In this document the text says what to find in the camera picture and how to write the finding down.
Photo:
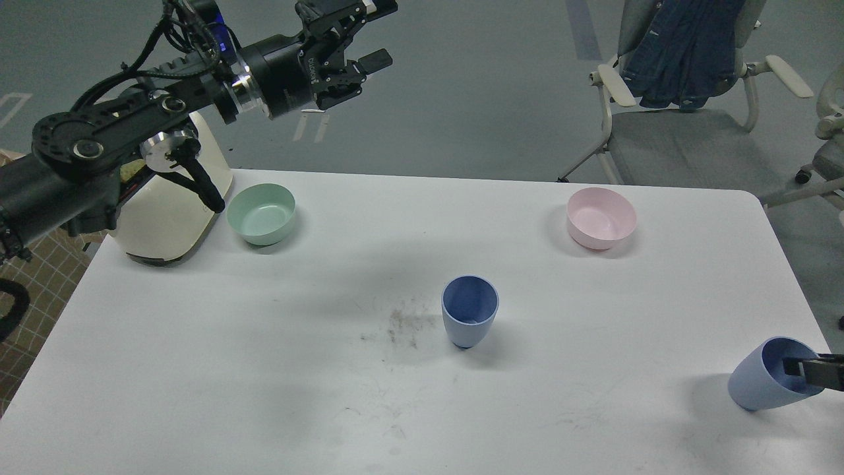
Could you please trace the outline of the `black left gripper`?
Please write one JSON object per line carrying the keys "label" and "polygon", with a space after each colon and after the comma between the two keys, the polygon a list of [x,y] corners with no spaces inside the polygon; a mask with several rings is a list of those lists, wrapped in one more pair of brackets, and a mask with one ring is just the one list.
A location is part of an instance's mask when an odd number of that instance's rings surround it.
{"label": "black left gripper", "polygon": [[357,60],[346,48],[365,23],[398,11],[397,1],[298,1],[303,28],[237,50],[237,107],[274,120],[309,104],[325,111],[359,96],[370,75],[392,66],[386,49]]}

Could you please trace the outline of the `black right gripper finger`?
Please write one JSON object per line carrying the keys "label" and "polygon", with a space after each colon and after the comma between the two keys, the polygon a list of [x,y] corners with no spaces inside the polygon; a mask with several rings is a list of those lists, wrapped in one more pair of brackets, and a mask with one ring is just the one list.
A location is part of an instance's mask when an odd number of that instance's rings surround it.
{"label": "black right gripper finger", "polygon": [[843,355],[819,354],[816,358],[783,358],[786,375],[804,379],[808,385],[843,391]]}

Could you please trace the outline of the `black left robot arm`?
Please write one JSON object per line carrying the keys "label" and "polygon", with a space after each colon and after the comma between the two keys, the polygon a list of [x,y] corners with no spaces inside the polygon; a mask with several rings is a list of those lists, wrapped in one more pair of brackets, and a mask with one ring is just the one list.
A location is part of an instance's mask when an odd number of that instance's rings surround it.
{"label": "black left robot arm", "polygon": [[395,1],[299,1],[301,30],[241,46],[214,1],[164,1],[132,64],[43,117],[31,151],[2,168],[2,261],[31,261],[54,229],[76,237],[114,231],[123,205],[154,175],[198,195],[215,214],[222,193],[198,160],[189,116],[213,105],[226,123],[259,106],[269,119],[307,104],[319,110],[358,96],[392,65],[380,49],[347,60],[366,24]]}

